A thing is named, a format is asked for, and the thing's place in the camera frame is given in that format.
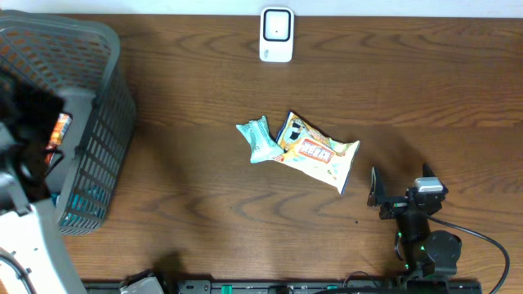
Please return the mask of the grey plastic shopping basket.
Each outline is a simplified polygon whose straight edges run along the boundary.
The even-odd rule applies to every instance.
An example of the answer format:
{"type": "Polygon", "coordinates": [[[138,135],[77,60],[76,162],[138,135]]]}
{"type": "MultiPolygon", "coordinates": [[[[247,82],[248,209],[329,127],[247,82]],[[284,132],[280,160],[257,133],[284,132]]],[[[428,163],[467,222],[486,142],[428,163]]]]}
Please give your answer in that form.
{"type": "Polygon", "coordinates": [[[1,68],[65,101],[72,116],[62,155],[46,178],[57,197],[55,219],[68,200],[83,197],[84,217],[59,225],[65,235],[89,234],[104,222],[136,122],[136,102],[119,68],[120,41],[107,25],[62,16],[3,11],[1,68]]]}

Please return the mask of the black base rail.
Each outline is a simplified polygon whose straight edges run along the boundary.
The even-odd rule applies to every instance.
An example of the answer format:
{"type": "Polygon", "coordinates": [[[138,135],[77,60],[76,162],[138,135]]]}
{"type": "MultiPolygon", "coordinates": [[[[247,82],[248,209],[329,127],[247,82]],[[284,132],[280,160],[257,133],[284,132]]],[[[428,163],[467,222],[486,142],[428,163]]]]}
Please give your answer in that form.
{"type": "Polygon", "coordinates": [[[316,294],[316,293],[481,293],[471,280],[421,280],[382,278],[355,272],[344,280],[215,280],[204,276],[168,277],[151,270],[122,281],[86,280],[88,293],[171,293],[171,294],[316,294]]]}

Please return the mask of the white barcode scanner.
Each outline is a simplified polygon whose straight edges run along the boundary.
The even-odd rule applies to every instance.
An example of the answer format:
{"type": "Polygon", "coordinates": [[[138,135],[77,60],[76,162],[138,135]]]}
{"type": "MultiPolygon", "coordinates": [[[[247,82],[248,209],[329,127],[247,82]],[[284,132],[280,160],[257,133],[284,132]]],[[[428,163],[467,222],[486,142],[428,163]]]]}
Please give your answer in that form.
{"type": "Polygon", "coordinates": [[[266,7],[260,17],[260,60],[290,62],[293,58],[294,12],[287,7],[266,7]]]}

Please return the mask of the orange tissue pack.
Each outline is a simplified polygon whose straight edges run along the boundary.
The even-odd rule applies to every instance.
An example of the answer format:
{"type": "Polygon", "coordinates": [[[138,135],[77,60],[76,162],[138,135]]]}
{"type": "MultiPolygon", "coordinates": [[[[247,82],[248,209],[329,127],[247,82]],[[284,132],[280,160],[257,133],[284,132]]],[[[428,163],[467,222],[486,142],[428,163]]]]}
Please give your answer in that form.
{"type": "Polygon", "coordinates": [[[47,144],[46,150],[57,150],[62,145],[73,118],[69,114],[60,114],[47,144]]]}

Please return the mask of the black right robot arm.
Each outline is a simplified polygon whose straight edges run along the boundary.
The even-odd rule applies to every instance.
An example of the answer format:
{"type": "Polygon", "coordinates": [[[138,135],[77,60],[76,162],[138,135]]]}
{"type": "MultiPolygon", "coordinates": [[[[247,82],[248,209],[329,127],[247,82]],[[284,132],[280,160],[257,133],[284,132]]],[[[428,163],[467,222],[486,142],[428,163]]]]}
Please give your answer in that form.
{"type": "Polygon", "coordinates": [[[377,168],[371,169],[367,205],[379,218],[397,224],[395,251],[411,278],[449,278],[457,273],[462,241],[445,230],[431,230],[429,217],[442,208],[448,189],[427,164],[403,196],[388,196],[377,168]]]}

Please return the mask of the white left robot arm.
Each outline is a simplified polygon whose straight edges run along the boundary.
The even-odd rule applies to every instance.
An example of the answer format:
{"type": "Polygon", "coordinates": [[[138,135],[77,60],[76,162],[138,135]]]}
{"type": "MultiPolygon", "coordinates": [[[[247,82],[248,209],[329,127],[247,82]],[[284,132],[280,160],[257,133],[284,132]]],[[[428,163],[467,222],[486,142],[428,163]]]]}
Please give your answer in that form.
{"type": "Polygon", "coordinates": [[[47,148],[64,102],[1,73],[1,280],[10,293],[84,293],[54,218],[47,148]]]}

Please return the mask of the yellow snack bag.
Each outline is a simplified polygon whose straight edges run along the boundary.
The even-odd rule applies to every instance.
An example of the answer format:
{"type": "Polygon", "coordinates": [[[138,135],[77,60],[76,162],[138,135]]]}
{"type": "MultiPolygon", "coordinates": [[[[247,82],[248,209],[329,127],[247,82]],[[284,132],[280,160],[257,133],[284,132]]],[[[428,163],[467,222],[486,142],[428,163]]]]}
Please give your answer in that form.
{"type": "Polygon", "coordinates": [[[335,187],[343,194],[360,141],[338,142],[325,136],[294,112],[280,128],[276,143],[283,153],[275,161],[335,187]]]}

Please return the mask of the light green wet wipes pack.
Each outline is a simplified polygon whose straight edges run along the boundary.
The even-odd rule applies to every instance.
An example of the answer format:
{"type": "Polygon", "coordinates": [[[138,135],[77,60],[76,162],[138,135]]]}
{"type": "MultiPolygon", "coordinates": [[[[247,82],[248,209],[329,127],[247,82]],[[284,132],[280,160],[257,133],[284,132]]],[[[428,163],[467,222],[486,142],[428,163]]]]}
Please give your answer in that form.
{"type": "Polygon", "coordinates": [[[250,145],[250,163],[274,160],[284,153],[284,150],[270,136],[266,116],[262,116],[258,120],[250,120],[245,124],[237,124],[236,128],[250,145]]]}

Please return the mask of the blue mouthwash bottle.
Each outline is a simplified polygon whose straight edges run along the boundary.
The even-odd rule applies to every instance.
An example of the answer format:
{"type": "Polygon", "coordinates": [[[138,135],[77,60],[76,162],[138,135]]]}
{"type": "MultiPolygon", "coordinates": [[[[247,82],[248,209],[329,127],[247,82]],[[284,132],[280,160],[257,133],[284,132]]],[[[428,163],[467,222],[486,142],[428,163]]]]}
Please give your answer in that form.
{"type": "Polygon", "coordinates": [[[60,216],[59,225],[72,226],[84,221],[84,217],[80,216],[78,212],[83,212],[83,197],[78,194],[72,196],[66,205],[66,209],[60,216]]]}

